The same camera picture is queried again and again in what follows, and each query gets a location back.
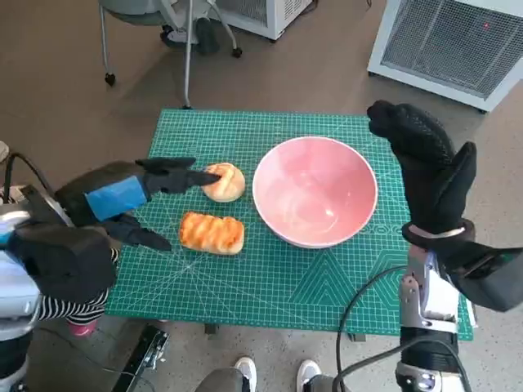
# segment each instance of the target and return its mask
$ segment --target bread roll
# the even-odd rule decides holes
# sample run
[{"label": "bread roll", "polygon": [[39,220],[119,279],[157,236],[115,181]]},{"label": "bread roll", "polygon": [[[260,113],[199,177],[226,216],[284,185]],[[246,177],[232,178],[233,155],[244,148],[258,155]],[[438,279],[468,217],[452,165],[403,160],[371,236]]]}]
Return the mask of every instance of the bread roll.
[{"label": "bread roll", "polygon": [[215,202],[234,202],[245,191],[244,174],[231,163],[217,163],[207,167],[206,172],[218,174],[221,179],[202,187],[203,192]]},{"label": "bread roll", "polygon": [[195,251],[235,255],[244,247],[244,224],[229,216],[187,212],[180,223],[180,242]]}]

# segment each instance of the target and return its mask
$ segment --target table leg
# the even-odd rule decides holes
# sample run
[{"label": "table leg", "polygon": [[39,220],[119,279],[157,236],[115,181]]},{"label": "table leg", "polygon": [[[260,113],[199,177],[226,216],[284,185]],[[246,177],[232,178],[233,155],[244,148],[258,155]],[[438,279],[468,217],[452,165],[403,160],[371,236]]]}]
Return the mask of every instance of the table leg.
[{"label": "table leg", "polygon": [[205,335],[216,335],[218,332],[218,324],[205,324]]},{"label": "table leg", "polygon": [[367,335],[364,333],[347,333],[347,335],[349,336],[349,341],[353,341],[355,343],[367,341]]}]

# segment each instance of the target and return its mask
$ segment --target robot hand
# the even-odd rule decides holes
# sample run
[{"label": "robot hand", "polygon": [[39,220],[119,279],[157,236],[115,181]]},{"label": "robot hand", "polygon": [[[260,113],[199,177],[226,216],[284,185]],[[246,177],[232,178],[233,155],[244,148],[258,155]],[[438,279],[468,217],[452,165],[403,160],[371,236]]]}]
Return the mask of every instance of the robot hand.
[{"label": "robot hand", "polygon": [[56,198],[76,226],[101,225],[109,236],[131,245],[168,251],[169,241],[141,227],[124,212],[151,200],[152,194],[180,194],[210,185],[219,176],[190,170],[195,158],[151,158],[114,162],[90,171],[58,189]]},{"label": "robot hand", "polygon": [[367,111],[370,131],[391,142],[401,165],[411,224],[429,234],[463,227],[467,192],[476,176],[476,146],[456,154],[438,122],[412,105],[379,100]]},{"label": "robot hand", "polygon": [[506,311],[523,301],[523,248],[496,249],[473,241],[462,218],[476,176],[476,147],[454,153],[438,122],[412,105],[378,101],[367,111],[370,131],[391,142],[401,165],[411,221],[407,241],[437,255],[440,275],[471,302]]}]

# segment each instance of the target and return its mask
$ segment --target black cable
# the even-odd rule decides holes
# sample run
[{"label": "black cable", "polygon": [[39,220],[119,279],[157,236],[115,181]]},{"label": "black cable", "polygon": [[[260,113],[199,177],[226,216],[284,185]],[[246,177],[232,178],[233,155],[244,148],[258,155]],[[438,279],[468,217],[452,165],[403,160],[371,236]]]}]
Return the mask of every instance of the black cable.
[{"label": "black cable", "polygon": [[77,352],[79,352],[89,363],[93,364],[93,365],[96,365],[97,367],[99,367],[101,370],[103,370],[104,372],[109,372],[109,373],[117,373],[117,374],[125,374],[127,376],[131,376],[133,379],[137,379],[138,381],[143,381],[145,382],[150,390],[152,392],[156,392],[156,389],[154,388],[154,385],[152,382],[150,382],[149,380],[147,380],[146,378],[142,377],[142,376],[138,376],[136,374],[132,374],[131,372],[124,372],[124,371],[121,371],[121,370],[117,370],[117,369],[113,369],[111,367],[105,367],[103,365],[101,365],[100,363],[98,363],[97,361],[95,361],[94,359],[91,359],[87,356],[87,354],[85,354],[81,349],[79,349],[76,345],[74,345],[73,343],[71,343],[71,341],[69,341],[68,339],[64,338],[60,333],[58,332],[55,332],[55,331],[52,331],[51,329],[47,329],[47,328],[44,328],[44,327],[40,327],[40,328],[37,328],[37,331],[45,331],[47,333],[50,333],[51,335],[55,336],[55,337],[58,337],[59,339],[61,339],[62,341],[64,341],[65,343],[67,343],[69,345],[69,347],[73,350],[76,350]]},{"label": "black cable", "polygon": [[34,173],[34,175],[38,178],[40,183],[42,184],[43,188],[46,190],[46,192],[51,196],[52,198],[55,198],[55,193],[52,190],[52,187],[47,182],[46,177],[42,174],[42,172],[32,163],[29,158],[24,156],[22,153],[12,152],[7,157],[6,162],[6,175],[4,177],[3,182],[3,203],[7,204],[9,203],[9,193],[11,188],[11,177],[13,172],[13,163],[15,161],[15,158],[20,158],[22,161],[25,162],[27,166],[29,166],[29,169]]},{"label": "black cable", "polygon": [[[340,320],[340,326],[337,330],[337,336],[336,336],[336,367],[337,367],[337,374],[340,374],[342,372],[342,356],[340,354],[340,344],[342,341],[342,333],[345,329],[346,321],[349,318],[349,314],[351,310],[355,307],[356,302],[371,288],[373,284],[375,284],[380,278],[382,278],[385,275],[390,274],[391,272],[395,272],[398,270],[404,270],[407,268],[406,265],[399,265],[396,267],[391,267],[389,269],[385,269],[384,271],[380,272],[379,274],[375,275],[372,279],[370,279],[358,292],[356,295],[351,299],[351,302],[349,302],[349,305],[345,309],[345,313],[342,316],[342,319]],[[345,384],[343,382],[340,384],[342,387],[342,392],[345,391]]]},{"label": "black cable", "polygon": [[355,363],[354,365],[346,367],[345,369],[343,369],[342,372],[339,372],[338,375],[334,378],[333,392],[337,392],[337,388],[336,388],[337,384],[343,383],[343,378],[345,378],[352,372],[355,372],[358,369],[361,369],[367,365],[370,365],[371,363],[375,363],[382,359],[388,358],[394,354],[397,354],[397,353],[399,353],[403,350],[406,350],[406,349],[412,347],[413,345],[417,345],[419,343],[438,343],[440,345],[443,345],[452,354],[452,356],[456,360],[456,363],[458,364],[459,372],[461,373],[461,377],[463,379],[463,388],[465,389],[465,392],[472,392],[472,388],[471,388],[470,382],[468,380],[467,372],[465,371],[465,367],[463,366],[463,363],[461,362],[461,360],[458,357],[458,353],[456,353],[454,348],[446,341],[439,341],[437,339],[430,338],[430,337],[416,337],[416,338],[412,339],[411,341],[406,341],[406,342],[402,343],[401,345],[398,345],[394,349],[384,351],[380,354],[374,355],[373,357],[364,359],[363,361],[359,361],[358,363]]}]

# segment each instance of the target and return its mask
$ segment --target table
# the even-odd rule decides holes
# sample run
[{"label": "table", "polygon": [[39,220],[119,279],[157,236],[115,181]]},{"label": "table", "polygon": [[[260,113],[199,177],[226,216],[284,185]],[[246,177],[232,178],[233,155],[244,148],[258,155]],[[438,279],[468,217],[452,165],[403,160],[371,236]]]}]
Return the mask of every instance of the table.
[{"label": "table", "polygon": [[[219,204],[201,189],[185,195],[157,194],[135,216],[168,238],[172,252],[124,247],[118,282],[107,314],[212,324],[336,331],[347,302],[370,278],[406,264],[400,234],[409,220],[400,168],[388,142],[369,132],[361,116],[221,112],[165,109],[150,157],[194,156],[196,168],[230,162],[245,175],[247,189],[234,202]],[[277,238],[253,203],[254,170],[273,146],[297,136],[327,136],[357,149],[378,180],[378,206],[354,238],[336,247],[309,250]],[[245,245],[237,256],[215,256],[183,248],[178,241],[187,211],[233,216],[245,224]],[[346,329],[355,334],[399,334],[398,282],[389,274],[354,308]],[[459,335],[472,339],[465,302]]]}]

